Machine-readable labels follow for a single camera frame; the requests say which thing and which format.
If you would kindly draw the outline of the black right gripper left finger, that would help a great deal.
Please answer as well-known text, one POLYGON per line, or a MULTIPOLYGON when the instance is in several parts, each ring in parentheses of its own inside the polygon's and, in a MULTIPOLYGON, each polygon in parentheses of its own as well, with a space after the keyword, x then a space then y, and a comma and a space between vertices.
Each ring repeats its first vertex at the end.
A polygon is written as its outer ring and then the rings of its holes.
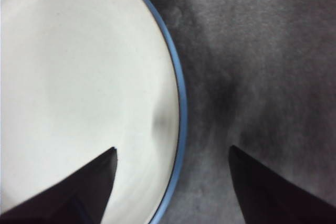
POLYGON ((1 214, 1 223, 100 223, 117 170, 112 147, 61 182, 1 214))

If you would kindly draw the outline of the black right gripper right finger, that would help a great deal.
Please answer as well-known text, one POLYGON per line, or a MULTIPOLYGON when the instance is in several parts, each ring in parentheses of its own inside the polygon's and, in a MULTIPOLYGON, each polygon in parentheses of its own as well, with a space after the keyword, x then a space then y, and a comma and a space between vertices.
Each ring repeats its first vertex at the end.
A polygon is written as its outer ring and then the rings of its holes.
POLYGON ((335 207, 287 181, 235 145, 233 187, 245 223, 335 223, 335 207))

